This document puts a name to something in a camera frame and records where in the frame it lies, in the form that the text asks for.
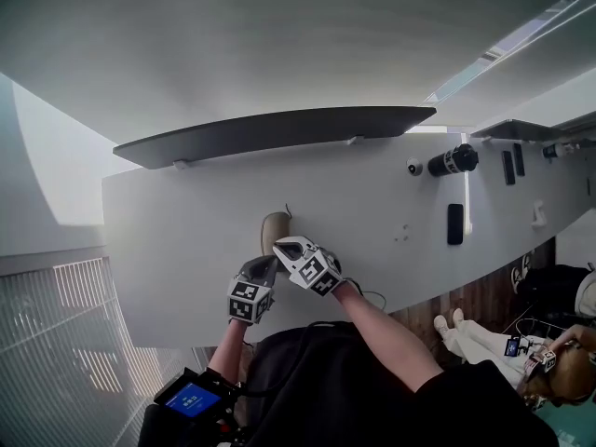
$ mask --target teal floor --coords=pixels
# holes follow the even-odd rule
[[[596,404],[592,399],[580,406],[547,404],[536,415],[555,431],[561,446],[596,447]]]

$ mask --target security camera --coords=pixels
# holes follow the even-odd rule
[[[412,175],[422,174],[422,164],[415,157],[410,157],[408,159],[406,162],[406,167],[408,168],[408,172],[410,172]]]

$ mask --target forearm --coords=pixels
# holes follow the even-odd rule
[[[596,331],[579,324],[575,324],[566,330],[561,336],[559,336],[550,344],[549,349],[556,352],[563,345],[572,340],[576,340],[590,352],[596,351]]]
[[[238,382],[238,369],[242,356],[242,341],[249,325],[238,319],[232,319],[225,330],[225,335],[209,363],[209,367],[221,374],[232,384]]]
[[[412,391],[442,373],[428,349],[412,332],[370,304],[349,283],[337,287],[333,295],[376,358]]]

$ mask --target shoe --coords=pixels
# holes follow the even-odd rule
[[[454,322],[454,326],[456,329],[459,328],[459,323],[464,320],[464,312],[461,308],[457,308],[454,313],[452,314],[452,321]]]
[[[511,270],[511,286],[513,287],[513,292],[518,294],[518,285],[520,281],[523,280],[522,274],[520,273],[520,269],[517,266],[514,266]]]
[[[435,317],[433,324],[435,325],[435,330],[437,330],[437,332],[440,334],[440,337],[444,339],[447,331],[449,331],[449,326],[447,326],[447,319],[445,319],[445,316],[438,315]]]
[[[530,253],[526,253],[521,258],[521,277],[525,278],[528,275],[528,270],[532,268],[532,258]]]

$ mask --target black remote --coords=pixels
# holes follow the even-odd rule
[[[513,159],[510,151],[503,151],[503,169],[505,170],[505,183],[513,185],[515,183],[515,173],[513,172]]]
[[[523,166],[523,152],[521,144],[513,144],[513,156],[515,157],[515,172],[523,177],[525,175],[525,167]]]

